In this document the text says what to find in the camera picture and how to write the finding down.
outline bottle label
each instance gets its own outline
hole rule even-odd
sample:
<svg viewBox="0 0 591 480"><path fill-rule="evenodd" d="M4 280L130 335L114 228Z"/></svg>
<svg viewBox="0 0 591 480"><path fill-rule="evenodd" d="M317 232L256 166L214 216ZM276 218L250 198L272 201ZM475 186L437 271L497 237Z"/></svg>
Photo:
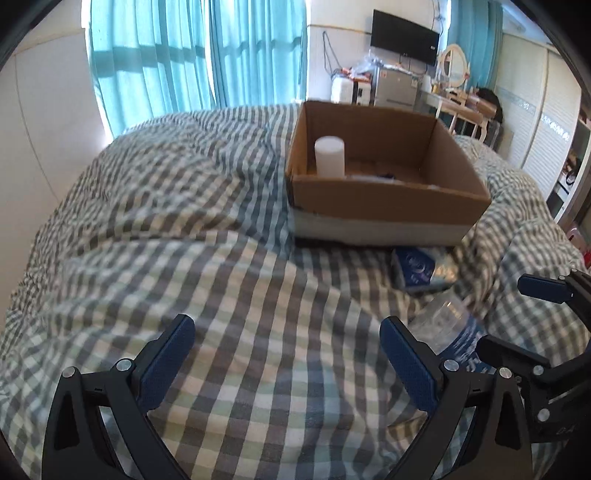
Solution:
<svg viewBox="0 0 591 480"><path fill-rule="evenodd" d="M476 344L478 343L478 340L485 335L486 332L482 325L470 315L464 329L451 345L439 354L439 358L444 360L455 360L461 367L469 372L494 372L494 369L490 365L482 362L476 354Z"/></svg>
<svg viewBox="0 0 591 480"><path fill-rule="evenodd" d="M435 260L418 248L396 248L406 287L424 287L431 283Z"/></svg>

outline gray checkered blanket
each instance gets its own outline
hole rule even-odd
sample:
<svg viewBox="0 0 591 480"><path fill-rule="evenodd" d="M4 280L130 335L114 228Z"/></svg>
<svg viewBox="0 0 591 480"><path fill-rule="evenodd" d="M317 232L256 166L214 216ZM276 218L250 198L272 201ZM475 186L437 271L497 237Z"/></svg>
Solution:
<svg viewBox="0 0 591 480"><path fill-rule="evenodd" d="M197 341L150 418L192 478L383 478L404 453L425 415L378 329L431 297L394 290L384 251L294 245L283 171L296 117L275 106L150 121L110 145L41 228L0 338L0 428L33 479L62 370L134 357L177 313ZM492 205L454 251L456 292L493 335L553 364L582 353L589 336L568 308L517 291L523 273L582 268L579 253L531 178L457 141ZM557 448L533 449L540 474Z"/></svg>

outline white container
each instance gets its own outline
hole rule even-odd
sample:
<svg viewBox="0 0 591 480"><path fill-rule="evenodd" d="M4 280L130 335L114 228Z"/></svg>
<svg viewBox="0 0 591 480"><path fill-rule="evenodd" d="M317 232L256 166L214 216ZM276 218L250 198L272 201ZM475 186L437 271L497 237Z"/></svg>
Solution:
<svg viewBox="0 0 591 480"><path fill-rule="evenodd" d="M339 137L321 137L314 144L317 175L324 179L345 177L345 142Z"/></svg>

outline black monitor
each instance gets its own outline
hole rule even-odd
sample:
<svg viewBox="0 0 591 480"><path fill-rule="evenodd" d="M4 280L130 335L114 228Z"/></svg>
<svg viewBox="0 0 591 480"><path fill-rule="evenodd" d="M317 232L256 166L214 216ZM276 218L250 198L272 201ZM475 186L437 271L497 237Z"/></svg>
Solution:
<svg viewBox="0 0 591 480"><path fill-rule="evenodd" d="M374 10L371 46L435 65L439 33L400 17Z"/></svg>

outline bed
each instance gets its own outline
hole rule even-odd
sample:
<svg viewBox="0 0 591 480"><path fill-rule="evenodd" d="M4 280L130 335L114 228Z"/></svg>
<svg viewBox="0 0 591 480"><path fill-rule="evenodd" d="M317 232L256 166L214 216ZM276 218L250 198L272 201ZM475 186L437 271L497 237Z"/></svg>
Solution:
<svg viewBox="0 0 591 480"><path fill-rule="evenodd" d="M192 478L383 478L425 414L379 345L380 321L430 299L395 290L383 250L302 247L284 162L298 107L183 113L119 137L38 232L0 338L0 429L32 479L60 373L133 358L177 313L197 341L150 418ZM454 249L456 293L489 333L550 358L589 340L523 273L583 268L533 180L469 138L492 204ZM451 468L463 418L438 475ZM134 472L112 418L107 427ZM557 445L534 445L540 476Z"/></svg>

